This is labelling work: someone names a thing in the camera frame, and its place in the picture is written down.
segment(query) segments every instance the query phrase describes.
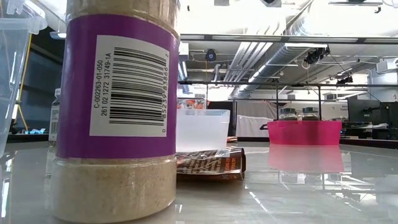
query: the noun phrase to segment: camera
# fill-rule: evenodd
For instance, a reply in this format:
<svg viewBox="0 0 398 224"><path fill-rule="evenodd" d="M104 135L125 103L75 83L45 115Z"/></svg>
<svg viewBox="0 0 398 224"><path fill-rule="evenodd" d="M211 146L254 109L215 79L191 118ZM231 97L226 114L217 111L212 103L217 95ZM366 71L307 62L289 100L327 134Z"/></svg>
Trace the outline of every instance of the camera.
<svg viewBox="0 0 398 224"><path fill-rule="evenodd" d="M282 7L282 0L260 0L267 7Z"/></svg>

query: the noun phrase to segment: glass jar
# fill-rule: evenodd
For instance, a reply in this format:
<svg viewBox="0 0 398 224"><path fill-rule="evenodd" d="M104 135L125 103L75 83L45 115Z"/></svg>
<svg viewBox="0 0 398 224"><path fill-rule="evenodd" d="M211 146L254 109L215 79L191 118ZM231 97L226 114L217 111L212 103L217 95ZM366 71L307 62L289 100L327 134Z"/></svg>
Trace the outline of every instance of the glass jar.
<svg viewBox="0 0 398 224"><path fill-rule="evenodd" d="M297 120L296 109L294 108L280 109L279 119L286 121L296 121Z"/></svg>
<svg viewBox="0 0 398 224"><path fill-rule="evenodd" d="M319 110L317 107L303 108L303 121L319 121Z"/></svg>

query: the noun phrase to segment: jar lid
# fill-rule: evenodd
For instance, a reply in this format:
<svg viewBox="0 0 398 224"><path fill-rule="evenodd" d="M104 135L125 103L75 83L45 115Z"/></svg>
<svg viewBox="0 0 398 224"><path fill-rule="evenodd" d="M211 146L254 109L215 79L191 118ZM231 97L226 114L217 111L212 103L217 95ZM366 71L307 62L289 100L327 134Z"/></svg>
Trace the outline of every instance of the jar lid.
<svg viewBox="0 0 398 224"><path fill-rule="evenodd" d="M317 107L307 107L303 108L303 113L317 113L318 108Z"/></svg>
<svg viewBox="0 0 398 224"><path fill-rule="evenodd" d="M296 113L296 109L294 108L282 108L280 109L280 113Z"/></svg>

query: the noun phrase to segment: purple label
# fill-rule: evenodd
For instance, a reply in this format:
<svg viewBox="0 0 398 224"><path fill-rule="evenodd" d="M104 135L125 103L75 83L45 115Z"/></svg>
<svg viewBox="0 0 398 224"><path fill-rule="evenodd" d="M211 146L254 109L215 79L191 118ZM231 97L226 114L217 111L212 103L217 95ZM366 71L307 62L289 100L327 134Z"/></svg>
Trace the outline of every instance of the purple label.
<svg viewBox="0 0 398 224"><path fill-rule="evenodd" d="M115 15L79 17L67 34L57 156L175 154L179 41Z"/></svg>

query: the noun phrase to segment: container lid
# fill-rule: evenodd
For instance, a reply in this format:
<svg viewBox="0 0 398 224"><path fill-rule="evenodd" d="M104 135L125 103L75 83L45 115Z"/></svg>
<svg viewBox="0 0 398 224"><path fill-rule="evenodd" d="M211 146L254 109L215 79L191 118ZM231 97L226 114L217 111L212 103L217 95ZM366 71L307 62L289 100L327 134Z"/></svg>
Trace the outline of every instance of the container lid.
<svg viewBox="0 0 398 224"><path fill-rule="evenodd" d="M47 27L45 12L31 0L8 0L7 14L0 18L0 30L27 29L38 34Z"/></svg>
<svg viewBox="0 0 398 224"><path fill-rule="evenodd" d="M306 107L303 108L303 113L317 113L318 108L317 107Z"/></svg>
<svg viewBox="0 0 398 224"><path fill-rule="evenodd" d="M280 109L280 113L296 113L296 109L294 108L282 108Z"/></svg>

